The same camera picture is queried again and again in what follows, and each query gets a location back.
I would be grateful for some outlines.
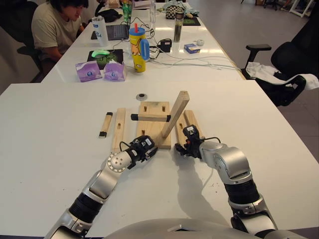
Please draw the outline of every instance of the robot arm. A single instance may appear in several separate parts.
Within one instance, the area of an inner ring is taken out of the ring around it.
[[[111,154],[96,172],[72,206],[65,210],[45,239],[82,238],[92,226],[95,216],[107,201],[125,169],[131,169],[136,161],[143,162],[155,155],[157,147],[146,135],[134,139],[130,147]]]
[[[182,155],[202,159],[218,171],[233,211],[233,228],[259,237],[276,230],[265,200],[257,191],[244,153],[223,143],[201,139],[194,125],[184,128],[183,132],[187,137],[185,149],[180,145],[176,145],[176,149]]]

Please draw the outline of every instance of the wooden plank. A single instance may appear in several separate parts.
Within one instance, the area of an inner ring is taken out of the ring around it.
[[[112,119],[113,113],[112,112],[107,112],[105,115],[105,119],[100,131],[99,137],[105,138],[110,127],[111,119]]]
[[[170,115],[131,114],[131,120],[169,122]]]
[[[139,114],[167,116],[169,114],[169,102],[141,102]],[[148,135],[154,140],[155,145],[158,145],[157,137],[164,124],[165,122],[139,121],[136,136]],[[170,149],[170,147],[169,135],[159,148]]]
[[[118,108],[116,112],[116,121],[114,126],[114,136],[112,142],[112,152],[120,152],[120,142],[123,141],[124,123],[125,123],[125,108]]]
[[[194,115],[194,112],[190,111],[190,110],[186,110],[186,111],[184,111],[184,116],[185,116],[186,124],[187,125],[191,125],[191,124],[195,125],[196,128],[198,129],[199,137],[204,137],[203,132],[201,131],[199,124],[196,120],[196,117]]]
[[[168,134],[171,132],[172,128],[175,126],[177,120],[179,119],[180,115],[183,113],[187,103],[189,102],[189,95],[187,91],[180,91],[177,99],[173,105],[173,108],[170,111],[170,121],[166,122],[162,131],[161,136],[166,138]]]
[[[184,145],[186,143],[186,136],[183,133],[183,129],[187,126],[184,114],[181,114],[176,122],[175,129],[177,134],[177,143]]]

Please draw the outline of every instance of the laptop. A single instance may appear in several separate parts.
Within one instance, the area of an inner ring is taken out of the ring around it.
[[[125,22],[125,24],[106,26],[106,31],[108,33],[109,41],[129,38],[129,30],[131,27],[132,6],[130,7],[130,9],[131,11],[129,12],[129,15],[127,17],[128,21]],[[95,31],[93,31],[91,39],[92,40],[97,39]]]

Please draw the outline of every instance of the power adapter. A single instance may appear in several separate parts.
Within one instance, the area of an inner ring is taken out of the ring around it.
[[[159,41],[158,48],[161,49],[163,52],[170,52],[171,48],[171,39],[163,39]]]

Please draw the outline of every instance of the mouse pad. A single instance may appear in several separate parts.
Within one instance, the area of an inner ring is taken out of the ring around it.
[[[200,26],[200,23],[197,17],[185,18],[183,22],[183,26]]]
[[[111,60],[115,60],[121,64],[123,63],[123,49],[115,49],[114,51],[113,50],[108,50],[108,51],[110,51],[111,53],[101,58],[92,57],[93,51],[90,51],[87,61],[96,61],[98,63],[100,70],[103,70],[105,65],[109,63]]]

